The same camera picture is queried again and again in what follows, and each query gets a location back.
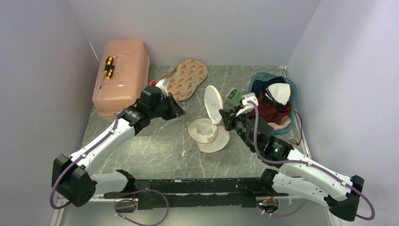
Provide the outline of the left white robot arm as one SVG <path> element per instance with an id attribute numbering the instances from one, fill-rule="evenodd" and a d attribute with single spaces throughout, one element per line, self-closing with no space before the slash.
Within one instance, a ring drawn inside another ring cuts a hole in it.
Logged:
<path id="1" fill-rule="evenodd" d="M 59 193 L 76 207 L 86 204 L 93 196 L 119 193 L 128 198 L 136 192 L 135 178 L 125 170 L 108 174 L 95 174 L 96 169 L 123 143 L 149 126 L 151 120 L 166 121 L 185 115 L 171 93 L 162 88 L 147 86 L 134 104 L 114 114 L 113 123 L 82 149 L 70 154 L 60 154 L 53 161 L 52 190 L 49 202 L 56 206 L 54 197 Z"/>

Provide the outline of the patterned beige oven mitt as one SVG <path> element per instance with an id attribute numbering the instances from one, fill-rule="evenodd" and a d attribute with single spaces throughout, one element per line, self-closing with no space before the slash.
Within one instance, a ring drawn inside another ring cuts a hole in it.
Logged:
<path id="1" fill-rule="evenodd" d="M 197 87 L 208 75 L 205 64 L 198 60 L 188 59 L 161 78 L 169 80 L 168 92 L 172 94 L 175 101 L 182 102 L 194 94 Z"/>

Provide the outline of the white mesh laundry bag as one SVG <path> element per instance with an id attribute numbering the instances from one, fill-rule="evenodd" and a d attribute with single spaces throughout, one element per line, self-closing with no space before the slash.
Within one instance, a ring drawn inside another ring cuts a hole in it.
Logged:
<path id="1" fill-rule="evenodd" d="M 197 143 L 200 151 L 215 153 L 222 150 L 230 140 L 230 134 L 222 125 L 219 110 L 223 109 L 223 99 L 219 90 L 208 85 L 204 93 L 207 118 L 199 118 L 188 126 L 190 137 Z"/>

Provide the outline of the dark red bra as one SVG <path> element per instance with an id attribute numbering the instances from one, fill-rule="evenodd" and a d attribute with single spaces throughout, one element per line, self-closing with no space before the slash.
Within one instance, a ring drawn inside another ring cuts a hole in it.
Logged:
<path id="1" fill-rule="evenodd" d="M 291 110 L 290 102 L 287 102 L 286 105 L 278 104 L 271 101 L 264 93 L 261 93 L 257 100 L 259 116 L 268 123 L 274 122 L 280 124 L 282 117 L 289 117 L 289 111 Z"/>

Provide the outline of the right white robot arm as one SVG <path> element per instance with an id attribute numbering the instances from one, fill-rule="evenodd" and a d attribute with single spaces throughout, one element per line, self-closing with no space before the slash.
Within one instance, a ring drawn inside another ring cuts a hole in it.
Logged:
<path id="1" fill-rule="evenodd" d="M 291 144 L 271 134 L 271 127 L 261 117 L 249 119 L 238 108 L 220 109 L 226 131 L 238 136 L 271 170 L 262 175 L 259 189 L 264 195 L 273 192 L 300 196 L 326 207 L 334 216 L 354 221 L 364 179 L 358 175 L 345 176 L 311 160 Z"/>

